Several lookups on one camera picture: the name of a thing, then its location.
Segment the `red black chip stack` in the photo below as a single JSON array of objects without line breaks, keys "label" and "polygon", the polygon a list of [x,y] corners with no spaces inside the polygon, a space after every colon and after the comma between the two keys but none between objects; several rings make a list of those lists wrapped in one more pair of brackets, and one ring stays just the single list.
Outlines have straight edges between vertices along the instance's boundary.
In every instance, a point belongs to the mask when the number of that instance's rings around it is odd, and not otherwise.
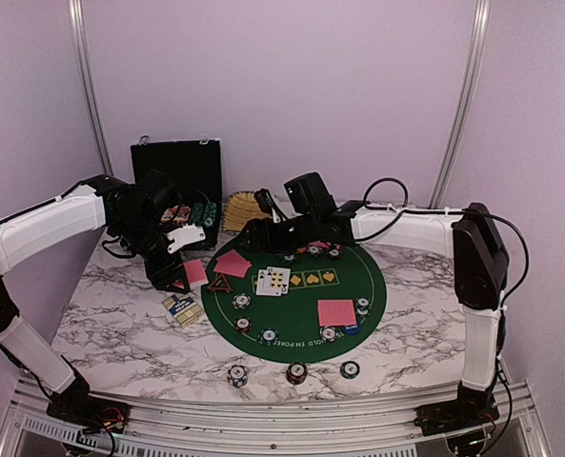
[{"label": "red black chip stack", "polygon": [[286,369],[286,379],[292,385],[302,384],[306,380],[307,375],[307,366],[303,363],[291,363]]}]

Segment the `blue beige chip stack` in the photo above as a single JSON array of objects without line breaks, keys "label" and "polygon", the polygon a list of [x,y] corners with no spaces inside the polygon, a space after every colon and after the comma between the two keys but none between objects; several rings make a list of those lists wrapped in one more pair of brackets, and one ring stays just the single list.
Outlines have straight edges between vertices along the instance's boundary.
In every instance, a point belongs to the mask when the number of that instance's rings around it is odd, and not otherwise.
[{"label": "blue beige chip stack", "polygon": [[248,382],[248,370],[243,365],[234,364],[227,371],[228,383],[233,387],[240,388]]}]

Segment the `triangular all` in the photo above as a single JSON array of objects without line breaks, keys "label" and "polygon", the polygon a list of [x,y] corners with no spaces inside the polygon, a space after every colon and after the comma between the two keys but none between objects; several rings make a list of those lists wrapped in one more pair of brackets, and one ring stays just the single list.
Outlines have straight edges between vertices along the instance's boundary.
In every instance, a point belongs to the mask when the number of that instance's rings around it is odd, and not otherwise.
[{"label": "triangular all", "polygon": [[224,274],[217,274],[214,280],[208,285],[208,290],[212,292],[231,292],[232,287]]}]

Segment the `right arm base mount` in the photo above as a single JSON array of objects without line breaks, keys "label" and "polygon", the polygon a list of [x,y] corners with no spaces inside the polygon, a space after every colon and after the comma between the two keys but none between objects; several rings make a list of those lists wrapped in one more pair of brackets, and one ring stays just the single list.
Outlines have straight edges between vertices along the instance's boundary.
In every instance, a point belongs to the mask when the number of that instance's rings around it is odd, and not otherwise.
[{"label": "right arm base mount", "polygon": [[500,417],[492,401],[478,409],[474,401],[461,402],[458,399],[420,406],[415,413],[414,425],[421,429],[424,436],[494,423]]}]

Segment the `red playing card deck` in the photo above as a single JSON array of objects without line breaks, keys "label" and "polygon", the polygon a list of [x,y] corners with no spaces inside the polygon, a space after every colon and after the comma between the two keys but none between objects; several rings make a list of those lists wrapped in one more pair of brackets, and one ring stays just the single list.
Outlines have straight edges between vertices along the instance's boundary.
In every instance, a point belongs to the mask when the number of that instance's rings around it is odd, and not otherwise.
[{"label": "red playing card deck", "polygon": [[186,272],[187,281],[190,287],[201,287],[209,282],[207,272],[200,259],[185,262],[183,267]]}]

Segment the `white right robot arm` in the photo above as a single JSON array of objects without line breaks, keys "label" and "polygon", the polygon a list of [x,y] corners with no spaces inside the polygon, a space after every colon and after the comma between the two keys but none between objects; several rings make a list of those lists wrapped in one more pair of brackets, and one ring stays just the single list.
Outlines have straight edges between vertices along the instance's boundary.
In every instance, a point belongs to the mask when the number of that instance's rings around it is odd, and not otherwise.
[{"label": "white right robot arm", "polygon": [[342,246],[375,242],[431,250],[452,258],[454,293],[465,315],[465,356],[460,389],[449,417],[471,425],[486,410],[482,392],[492,388],[496,362],[504,341],[503,300],[509,253],[494,217],[481,203],[464,209],[413,209],[387,205],[370,209],[350,200],[318,216],[314,210],[275,222],[252,219],[241,229],[244,248],[288,253],[310,242]]}]

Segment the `dealt cards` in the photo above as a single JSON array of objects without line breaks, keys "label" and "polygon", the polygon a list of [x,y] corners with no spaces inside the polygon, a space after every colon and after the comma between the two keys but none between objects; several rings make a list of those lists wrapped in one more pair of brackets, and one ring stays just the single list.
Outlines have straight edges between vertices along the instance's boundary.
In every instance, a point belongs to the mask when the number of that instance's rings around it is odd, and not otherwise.
[{"label": "dealt cards", "polygon": [[321,327],[346,327],[356,324],[354,304],[350,299],[319,300],[317,312]]},{"label": "dealt cards", "polygon": [[213,271],[224,275],[244,278],[252,263],[245,259],[235,249],[232,249],[215,259]]},{"label": "dealt cards", "polygon": [[314,247],[318,247],[318,248],[332,248],[333,244],[332,243],[325,243],[322,241],[314,241],[314,242],[310,242],[309,246],[314,246]]}]

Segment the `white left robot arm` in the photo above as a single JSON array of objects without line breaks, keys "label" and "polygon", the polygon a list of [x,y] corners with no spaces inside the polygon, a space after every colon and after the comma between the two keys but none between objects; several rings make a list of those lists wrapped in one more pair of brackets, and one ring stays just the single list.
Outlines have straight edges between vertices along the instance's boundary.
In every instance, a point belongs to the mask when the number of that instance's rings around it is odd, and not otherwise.
[{"label": "white left robot arm", "polygon": [[179,235],[161,219],[180,203],[173,181],[159,171],[138,184],[106,174],[76,183],[66,192],[0,219],[0,347],[46,387],[61,394],[59,406],[78,424],[90,423],[97,403],[79,387],[78,376],[19,312],[3,277],[26,260],[79,234],[105,229],[144,261],[157,290],[173,291],[186,274]]}]

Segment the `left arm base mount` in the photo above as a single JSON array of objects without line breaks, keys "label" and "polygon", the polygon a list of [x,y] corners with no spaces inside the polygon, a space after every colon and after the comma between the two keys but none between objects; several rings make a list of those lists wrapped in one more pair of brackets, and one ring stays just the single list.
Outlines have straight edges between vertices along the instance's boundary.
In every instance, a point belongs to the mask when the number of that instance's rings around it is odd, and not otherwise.
[{"label": "left arm base mount", "polygon": [[129,413],[128,404],[97,397],[89,397],[85,404],[78,406],[51,401],[47,407],[50,417],[82,426],[88,432],[105,428],[111,432],[122,433]]}]

